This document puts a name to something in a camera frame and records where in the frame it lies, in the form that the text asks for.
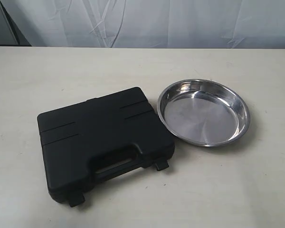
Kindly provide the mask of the black plastic tool case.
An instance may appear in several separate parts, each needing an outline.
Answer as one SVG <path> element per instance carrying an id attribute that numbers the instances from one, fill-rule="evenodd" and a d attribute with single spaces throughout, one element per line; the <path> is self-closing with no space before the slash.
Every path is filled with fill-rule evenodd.
<path id="1" fill-rule="evenodd" d="M 37 122 L 48 192 L 71 207 L 102 182 L 138 168 L 168 168 L 175 150 L 139 87 L 41 113 Z"/>

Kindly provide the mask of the round stainless steel tray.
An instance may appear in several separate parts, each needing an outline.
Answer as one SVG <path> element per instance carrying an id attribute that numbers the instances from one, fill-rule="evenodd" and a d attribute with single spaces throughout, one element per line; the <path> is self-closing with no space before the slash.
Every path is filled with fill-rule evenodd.
<path id="1" fill-rule="evenodd" d="M 239 140 L 249 129 L 250 112 L 232 89 L 205 79 L 186 79 L 158 97 L 158 116 L 179 139 L 199 147 L 220 147 Z"/>

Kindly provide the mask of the white backdrop cloth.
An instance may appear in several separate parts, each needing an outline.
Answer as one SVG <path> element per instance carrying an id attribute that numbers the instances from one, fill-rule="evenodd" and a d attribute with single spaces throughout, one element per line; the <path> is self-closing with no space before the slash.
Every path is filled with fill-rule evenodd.
<path id="1" fill-rule="evenodd" d="M 33 46 L 285 48 L 285 0 L 4 0 Z"/>

